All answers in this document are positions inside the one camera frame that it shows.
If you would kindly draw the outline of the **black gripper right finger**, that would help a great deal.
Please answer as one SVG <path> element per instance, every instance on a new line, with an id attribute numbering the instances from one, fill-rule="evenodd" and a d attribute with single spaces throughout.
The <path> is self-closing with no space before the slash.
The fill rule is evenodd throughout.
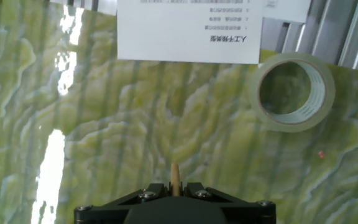
<path id="1" fill-rule="evenodd" d="M 275 203 L 269 200 L 246 202 L 200 182 L 187 183 L 181 194 L 205 202 L 201 209 L 218 223 L 275 224 Z"/>

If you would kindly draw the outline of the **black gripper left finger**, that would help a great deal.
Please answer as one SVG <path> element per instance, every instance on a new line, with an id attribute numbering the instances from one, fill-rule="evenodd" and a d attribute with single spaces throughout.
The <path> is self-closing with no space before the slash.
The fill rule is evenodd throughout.
<path id="1" fill-rule="evenodd" d="M 168 197 L 170 186 L 151 183 L 145 189 L 136 190 L 104 205 L 80 205 L 74 209 L 74 224 L 124 223 L 130 209 L 143 203 Z"/>

